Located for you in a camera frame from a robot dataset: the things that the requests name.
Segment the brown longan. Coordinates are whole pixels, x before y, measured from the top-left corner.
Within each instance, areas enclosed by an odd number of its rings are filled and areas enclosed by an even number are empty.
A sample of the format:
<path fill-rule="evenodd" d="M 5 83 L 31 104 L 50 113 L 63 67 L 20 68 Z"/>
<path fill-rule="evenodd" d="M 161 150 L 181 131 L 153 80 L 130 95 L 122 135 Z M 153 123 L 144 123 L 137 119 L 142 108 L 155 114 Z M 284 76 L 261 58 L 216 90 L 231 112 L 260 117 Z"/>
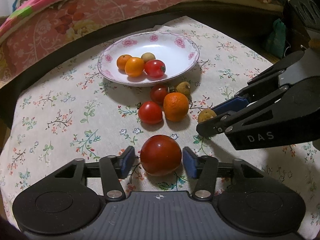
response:
<path fill-rule="evenodd" d="M 217 114 L 210 108 L 204 109 L 202 110 L 197 118 L 197 122 L 198 123 L 202 123 L 206 120 L 210 120 L 212 118 L 215 118 L 217 116 Z"/>
<path fill-rule="evenodd" d="M 179 83 L 176 86 L 176 90 L 177 90 L 177 92 L 185 95 L 188 98 L 191 95 L 190 84 L 187 81 L 183 81 L 183 82 Z"/>
<path fill-rule="evenodd" d="M 142 56 L 141 56 L 141 59 L 147 63 L 148 61 L 151 61 L 151 60 L 155 60 L 156 57 L 153 53 L 144 53 Z"/>

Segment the large dark red tomato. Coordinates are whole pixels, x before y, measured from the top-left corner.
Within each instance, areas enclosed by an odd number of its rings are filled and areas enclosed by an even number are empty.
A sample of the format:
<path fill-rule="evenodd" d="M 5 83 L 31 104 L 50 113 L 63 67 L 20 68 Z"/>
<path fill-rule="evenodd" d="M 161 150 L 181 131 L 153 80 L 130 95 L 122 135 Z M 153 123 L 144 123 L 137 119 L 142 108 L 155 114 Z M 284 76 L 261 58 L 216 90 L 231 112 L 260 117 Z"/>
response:
<path fill-rule="evenodd" d="M 151 176 L 166 176 L 174 172 L 181 163 L 179 144 L 167 135 L 154 135 L 142 146 L 140 162 Z"/>

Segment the orange tangerine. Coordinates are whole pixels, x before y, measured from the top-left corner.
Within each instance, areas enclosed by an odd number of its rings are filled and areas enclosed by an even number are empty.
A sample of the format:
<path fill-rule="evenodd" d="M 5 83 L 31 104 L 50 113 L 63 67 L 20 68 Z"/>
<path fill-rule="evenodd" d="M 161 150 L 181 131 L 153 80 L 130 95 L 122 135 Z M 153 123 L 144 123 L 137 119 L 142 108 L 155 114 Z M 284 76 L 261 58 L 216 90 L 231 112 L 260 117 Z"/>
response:
<path fill-rule="evenodd" d="M 169 121 L 182 121 L 188 114 L 189 100 L 182 93 L 169 93 L 164 98 L 163 110 L 166 119 L 168 119 Z"/>
<path fill-rule="evenodd" d="M 145 62 L 139 57 L 131 57 L 125 64 L 125 73 L 129 77 L 138 77 L 144 71 Z"/>

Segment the small red tomato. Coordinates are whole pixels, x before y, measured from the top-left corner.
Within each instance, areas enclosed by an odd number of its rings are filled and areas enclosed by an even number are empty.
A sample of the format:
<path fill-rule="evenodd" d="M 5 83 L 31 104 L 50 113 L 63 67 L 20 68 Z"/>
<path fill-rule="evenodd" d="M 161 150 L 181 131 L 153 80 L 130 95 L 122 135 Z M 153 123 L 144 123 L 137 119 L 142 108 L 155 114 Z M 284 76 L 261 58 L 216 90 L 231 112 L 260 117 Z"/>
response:
<path fill-rule="evenodd" d="M 164 98 L 168 94 L 168 87 L 165 85 L 156 85 L 151 89 L 150 98 L 153 102 L 163 105 Z"/>
<path fill-rule="evenodd" d="M 143 103 L 138 110 L 138 117 L 141 122 L 155 125 L 163 120 L 163 114 L 160 106 L 153 101 Z"/>

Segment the oval red tomato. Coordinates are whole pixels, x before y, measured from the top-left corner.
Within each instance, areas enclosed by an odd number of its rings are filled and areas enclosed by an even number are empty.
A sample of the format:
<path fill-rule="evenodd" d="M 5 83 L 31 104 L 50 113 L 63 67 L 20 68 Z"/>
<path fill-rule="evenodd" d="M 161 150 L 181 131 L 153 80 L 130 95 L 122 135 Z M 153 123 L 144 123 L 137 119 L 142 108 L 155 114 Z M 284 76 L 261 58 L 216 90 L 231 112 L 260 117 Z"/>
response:
<path fill-rule="evenodd" d="M 161 60 L 150 60 L 145 63 L 144 70 L 148 76 L 160 78 L 165 74 L 166 66 Z"/>

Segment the small tangerine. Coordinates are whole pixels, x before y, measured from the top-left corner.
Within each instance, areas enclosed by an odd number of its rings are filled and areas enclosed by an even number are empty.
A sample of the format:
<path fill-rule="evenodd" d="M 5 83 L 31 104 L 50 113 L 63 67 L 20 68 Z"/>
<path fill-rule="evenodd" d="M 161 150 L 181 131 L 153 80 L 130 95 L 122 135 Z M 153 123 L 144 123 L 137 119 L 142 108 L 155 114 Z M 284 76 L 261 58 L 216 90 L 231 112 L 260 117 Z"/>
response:
<path fill-rule="evenodd" d="M 127 61 L 131 58 L 131 55 L 128 54 L 124 54 L 124 55 L 120 55 L 120 57 L 118 57 L 116 64 L 119 70 L 125 70 L 125 65 L 127 63 Z"/>

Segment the green cloth bag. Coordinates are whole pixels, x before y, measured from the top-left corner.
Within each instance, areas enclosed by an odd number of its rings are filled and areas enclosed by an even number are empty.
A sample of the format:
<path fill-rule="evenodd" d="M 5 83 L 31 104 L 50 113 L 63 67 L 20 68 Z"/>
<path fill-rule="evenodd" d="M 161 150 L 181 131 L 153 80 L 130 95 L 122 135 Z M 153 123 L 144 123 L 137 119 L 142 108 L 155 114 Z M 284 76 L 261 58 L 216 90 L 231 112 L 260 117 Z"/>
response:
<path fill-rule="evenodd" d="M 284 56 L 285 41 L 286 26 L 281 19 L 277 19 L 272 25 L 266 44 L 266 50 L 273 56 L 281 59 Z"/>

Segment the floral white tablecloth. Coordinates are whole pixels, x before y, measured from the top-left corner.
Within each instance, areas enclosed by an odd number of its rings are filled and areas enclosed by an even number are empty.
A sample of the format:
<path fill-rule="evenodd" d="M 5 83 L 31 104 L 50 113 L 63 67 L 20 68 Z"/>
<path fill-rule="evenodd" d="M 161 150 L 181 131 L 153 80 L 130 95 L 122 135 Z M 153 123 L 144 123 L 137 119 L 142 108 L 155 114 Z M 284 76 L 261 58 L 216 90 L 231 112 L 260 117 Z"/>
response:
<path fill-rule="evenodd" d="M 299 234 L 314 239 L 319 233 L 319 151 L 312 143 L 236 151 L 223 135 L 206 139 L 196 132 L 200 111 L 232 98 L 270 62 L 188 17 L 155 30 L 184 35 L 199 47 L 197 65 L 172 82 L 190 84 L 188 116 L 155 126 L 141 123 L 138 107 L 150 100 L 150 88 L 118 85 L 102 77 L 97 61 L 108 42 L 57 66 L 17 100 L 10 137 L 1 153 L 1 193 L 8 221 L 15 224 L 12 204 L 21 191 L 71 160 L 94 162 L 121 154 L 127 146 L 140 151 L 149 137 L 163 134 L 198 155 L 226 163 L 244 159 L 296 191 L 306 203 Z"/>

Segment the white floral porcelain plate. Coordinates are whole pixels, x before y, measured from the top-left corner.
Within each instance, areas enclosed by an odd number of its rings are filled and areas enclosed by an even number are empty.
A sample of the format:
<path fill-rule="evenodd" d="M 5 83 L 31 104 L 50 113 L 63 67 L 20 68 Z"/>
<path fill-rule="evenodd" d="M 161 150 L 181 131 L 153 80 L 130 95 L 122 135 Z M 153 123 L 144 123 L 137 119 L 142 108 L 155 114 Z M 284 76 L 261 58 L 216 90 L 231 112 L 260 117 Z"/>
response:
<path fill-rule="evenodd" d="M 200 56 L 189 38 L 150 31 L 121 38 L 99 56 L 97 68 L 106 79 L 127 86 L 153 86 L 191 70 Z"/>

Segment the pink floral quilt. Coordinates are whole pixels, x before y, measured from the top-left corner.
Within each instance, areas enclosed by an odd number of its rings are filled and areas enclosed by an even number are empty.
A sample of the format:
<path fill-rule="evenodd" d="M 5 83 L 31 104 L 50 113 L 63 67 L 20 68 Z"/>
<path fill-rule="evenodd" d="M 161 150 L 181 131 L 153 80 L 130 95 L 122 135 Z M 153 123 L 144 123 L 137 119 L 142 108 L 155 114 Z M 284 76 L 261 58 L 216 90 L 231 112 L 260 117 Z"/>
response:
<path fill-rule="evenodd" d="M 282 10 L 275 0 L 28 0 L 1 25 L 1 85 L 91 32 L 193 1 Z"/>

